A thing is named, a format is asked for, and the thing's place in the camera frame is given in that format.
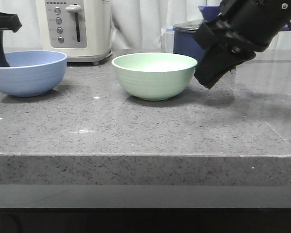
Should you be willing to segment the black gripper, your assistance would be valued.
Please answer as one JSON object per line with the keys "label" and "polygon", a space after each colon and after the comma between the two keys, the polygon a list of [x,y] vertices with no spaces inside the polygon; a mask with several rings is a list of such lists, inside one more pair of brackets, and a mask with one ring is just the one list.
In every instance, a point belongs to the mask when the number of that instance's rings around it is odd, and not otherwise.
{"label": "black gripper", "polygon": [[194,76],[211,89],[228,71],[252,60],[291,21],[291,0],[223,0],[220,14],[194,34],[205,50]]}
{"label": "black gripper", "polygon": [[3,49],[3,31],[12,31],[16,33],[22,24],[17,14],[8,14],[0,12],[0,67],[9,67]]}

